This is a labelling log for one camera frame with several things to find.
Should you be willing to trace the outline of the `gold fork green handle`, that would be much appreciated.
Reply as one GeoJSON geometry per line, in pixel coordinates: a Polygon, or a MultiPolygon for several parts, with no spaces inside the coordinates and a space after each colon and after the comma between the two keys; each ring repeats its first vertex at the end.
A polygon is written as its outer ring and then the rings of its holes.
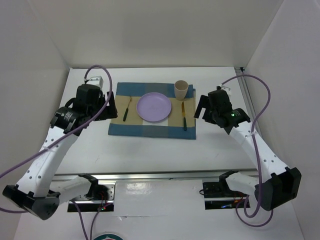
{"type": "Polygon", "coordinates": [[[132,101],[132,97],[130,96],[130,97],[129,97],[129,102],[128,102],[128,104],[127,104],[127,107],[126,107],[125,112],[124,112],[124,115],[123,115],[123,119],[122,119],[123,122],[125,122],[126,119],[127,119],[128,112],[129,112],[129,106],[130,106],[131,101],[132,101]]]}

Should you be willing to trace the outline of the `gold knife green handle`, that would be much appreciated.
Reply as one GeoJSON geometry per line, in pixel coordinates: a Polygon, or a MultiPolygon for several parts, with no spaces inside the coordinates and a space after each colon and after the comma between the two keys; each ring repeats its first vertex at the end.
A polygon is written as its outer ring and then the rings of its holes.
{"type": "Polygon", "coordinates": [[[185,112],[185,103],[181,103],[181,113],[182,113],[182,118],[183,118],[183,130],[187,131],[187,119],[186,119],[186,112],[185,112]]]}

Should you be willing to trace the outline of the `blue tan checked placemat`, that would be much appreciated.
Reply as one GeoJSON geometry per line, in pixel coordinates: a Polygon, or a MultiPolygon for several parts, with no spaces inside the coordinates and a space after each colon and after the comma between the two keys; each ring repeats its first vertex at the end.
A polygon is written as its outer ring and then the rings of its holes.
{"type": "Polygon", "coordinates": [[[196,104],[196,89],[192,84],[188,86],[184,108],[187,131],[183,129],[182,102],[175,98],[173,83],[158,82],[119,82],[116,87],[115,105],[118,117],[111,120],[108,134],[110,136],[149,137],[168,139],[196,139],[196,120],[194,119],[196,104]],[[137,113],[137,102],[147,93],[161,93],[171,101],[171,112],[167,119],[153,124],[143,120],[137,113]],[[126,121],[123,116],[130,97],[126,121]]]}

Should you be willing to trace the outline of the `beige paper cup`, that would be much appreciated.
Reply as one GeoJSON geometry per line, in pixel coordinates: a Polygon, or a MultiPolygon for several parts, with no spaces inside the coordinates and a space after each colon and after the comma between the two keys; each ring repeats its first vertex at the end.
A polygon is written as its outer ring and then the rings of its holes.
{"type": "Polygon", "coordinates": [[[179,101],[182,101],[187,95],[189,85],[184,80],[178,80],[174,84],[174,94],[175,98],[179,101]]]}

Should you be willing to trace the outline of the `purple plate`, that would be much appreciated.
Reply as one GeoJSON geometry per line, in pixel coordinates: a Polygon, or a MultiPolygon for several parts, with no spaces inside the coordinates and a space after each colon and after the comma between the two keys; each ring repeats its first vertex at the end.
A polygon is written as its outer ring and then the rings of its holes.
{"type": "Polygon", "coordinates": [[[172,110],[170,99],[162,93],[150,92],[140,97],[136,104],[137,114],[145,121],[155,123],[166,119],[172,110]]]}

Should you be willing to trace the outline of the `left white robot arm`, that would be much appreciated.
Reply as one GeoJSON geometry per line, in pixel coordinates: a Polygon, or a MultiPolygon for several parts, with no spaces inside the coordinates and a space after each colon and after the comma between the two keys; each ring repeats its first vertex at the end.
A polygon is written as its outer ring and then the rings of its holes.
{"type": "Polygon", "coordinates": [[[92,121],[118,116],[112,91],[82,84],[76,96],[60,107],[50,121],[47,137],[33,162],[15,185],[7,185],[2,194],[16,206],[42,219],[49,219],[59,205],[79,196],[88,200],[107,198],[109,190],[90,174],[81,173],[56,187],[51,187],[63,158],[83,129],[92,121]]]}

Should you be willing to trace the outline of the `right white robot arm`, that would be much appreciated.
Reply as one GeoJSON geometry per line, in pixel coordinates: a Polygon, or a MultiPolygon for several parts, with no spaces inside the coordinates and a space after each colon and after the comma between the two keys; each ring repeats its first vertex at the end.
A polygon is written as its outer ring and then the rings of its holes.
{"type": "Polygon", "coordinates": [[[296,198],[302,178],[296,168],[289,168],[256,132],[250,117],[241,108],[234,109],[227,92],[218,89],[201,95],[194,117],[224,129],[255,164],[257,177],[238,171],[219,176],[218,190],[223,196],[233,192],[253,195],[258,206],[271,211],[296,198]]]}

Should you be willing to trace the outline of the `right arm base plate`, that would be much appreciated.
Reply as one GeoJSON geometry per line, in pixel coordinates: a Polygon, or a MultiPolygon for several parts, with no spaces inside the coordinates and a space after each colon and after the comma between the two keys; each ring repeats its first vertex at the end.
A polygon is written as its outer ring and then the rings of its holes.
{"type": "Polygon", "coordinates": [[[203,182],[199,194],[204,197],[206,210],[235,209],[237,204],[243,208],[247,197],[237,191],[224,192],[219,182],[203,182]]]}

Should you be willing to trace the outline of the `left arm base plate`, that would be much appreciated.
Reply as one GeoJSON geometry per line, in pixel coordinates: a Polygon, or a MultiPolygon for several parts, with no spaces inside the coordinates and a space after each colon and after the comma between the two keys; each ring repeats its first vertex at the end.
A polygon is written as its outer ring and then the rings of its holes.
{"type": "Polygon", "coordinates": [[[73,199],[82,213],[94,213],[100,207],[103,207],[102,212],[114,211],[116,183],[100,181],[99,184],[105,186],[105,189],[98,191],[94,197],[80,195],[73,199]]]}

